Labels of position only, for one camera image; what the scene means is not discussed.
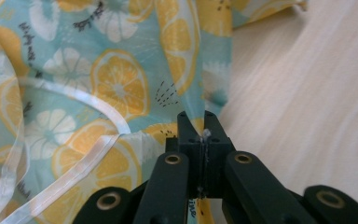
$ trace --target fabric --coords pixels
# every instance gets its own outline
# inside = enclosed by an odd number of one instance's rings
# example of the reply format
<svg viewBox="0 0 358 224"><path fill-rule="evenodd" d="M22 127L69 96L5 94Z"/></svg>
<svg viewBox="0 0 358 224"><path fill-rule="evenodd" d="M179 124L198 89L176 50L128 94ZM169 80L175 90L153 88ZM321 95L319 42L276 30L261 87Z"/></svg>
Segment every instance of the fabric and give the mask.
<svg viewBox="0 0 358 224"><path fill-rule="evenodd" d="M201 134L226 103L233 27L293 4L0 0L0 222L71 223L145 182L178 113Z"/></svg>

